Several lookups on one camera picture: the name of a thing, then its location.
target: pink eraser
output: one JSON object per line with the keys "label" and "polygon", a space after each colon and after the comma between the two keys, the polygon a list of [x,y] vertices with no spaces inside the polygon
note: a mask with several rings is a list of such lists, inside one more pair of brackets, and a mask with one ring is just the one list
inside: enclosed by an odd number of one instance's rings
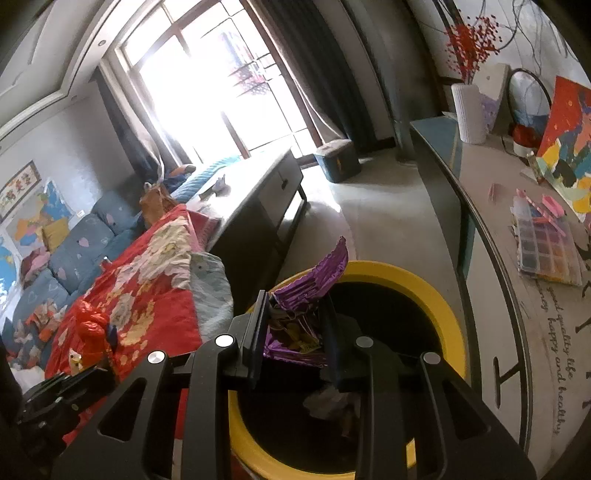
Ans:
{"label": "pink eraser", "polygon": [[564,216],[564,209],[550,195],[542,195],[542,205],[544,205],[556,218]]}

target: tiled floor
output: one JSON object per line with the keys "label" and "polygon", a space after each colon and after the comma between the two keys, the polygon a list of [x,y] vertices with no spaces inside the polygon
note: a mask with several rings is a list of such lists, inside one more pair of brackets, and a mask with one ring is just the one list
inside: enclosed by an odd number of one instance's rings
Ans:
{"label": "tiled floor", "polygon": [[351,260],[374,260],[417,274],[447,300],[463,325],[452,261],[429,195],[414,165],[393,150],[363,161],[350,180],[329,183],[320,167],[304,170],[310,202],[278,281],[312,267],[342,235]]}

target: floral blanket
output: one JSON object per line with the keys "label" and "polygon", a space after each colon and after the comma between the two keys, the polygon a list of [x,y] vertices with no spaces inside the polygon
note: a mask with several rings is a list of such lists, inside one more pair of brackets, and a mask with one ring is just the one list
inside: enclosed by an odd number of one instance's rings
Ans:
{"label": "floral blanket", "polygon": [[[216,225],[216,220],[178,205],[107,265],[82,297],[117,327],[114,357],[120,380],[154,350],[175,356],[202,344],[190,291],[191,255],[203,252]],[[66,313],[55,335],[46,378],[69,373],[70,348],[82,351],[71,314],[75,310]],[[90,414],[82,415],[79,427]]]}

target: curtain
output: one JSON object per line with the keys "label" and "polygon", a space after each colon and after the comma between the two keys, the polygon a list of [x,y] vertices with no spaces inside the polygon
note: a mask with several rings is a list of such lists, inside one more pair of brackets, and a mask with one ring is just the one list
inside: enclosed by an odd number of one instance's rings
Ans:
{"label": "curtain", "polygon": [[109,119],[136,174],[142,181],[150,183],[162,180],[164,165],[160,160],[158,147],[148,131],[138,118],[129,118],[129,113],[124,115],[100,68],[95,70],[93,80],[99,87]]}
{"label": "curtain", "polygon": [[[377,142],[355,77],[313,0],[249,0],[313,113],[361,153]],[[326,140],[319,128],[320,135]]]}

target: painting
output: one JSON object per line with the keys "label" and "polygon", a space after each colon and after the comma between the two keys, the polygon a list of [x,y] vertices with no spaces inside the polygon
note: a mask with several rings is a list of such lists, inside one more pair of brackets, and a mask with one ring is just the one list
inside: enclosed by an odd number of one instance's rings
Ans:
{"label": "painting", "polygon": [[538,150],[546,180],[585,227],[591,225],[591,90],[556,77],[550,119]]}
{"label": "painting", "polygon": [[0,314],[6,308],[12,289],[17,284],[17,266],[11,252],[0,235]]}
{"label": "painting", "polygon": [[26,197],[27,193],[41,181],[41,176],[31,160],[0,191],[0,222]]}
{"label": "painting", "polygon": [[17,250],[25,258],[33,250],[43,246],[44,226],[60,218],[69,219],[72,215],[73,212],[61,198],[56,184],[49,180],[44,190],[36,192],[22,203],[6,229]]}

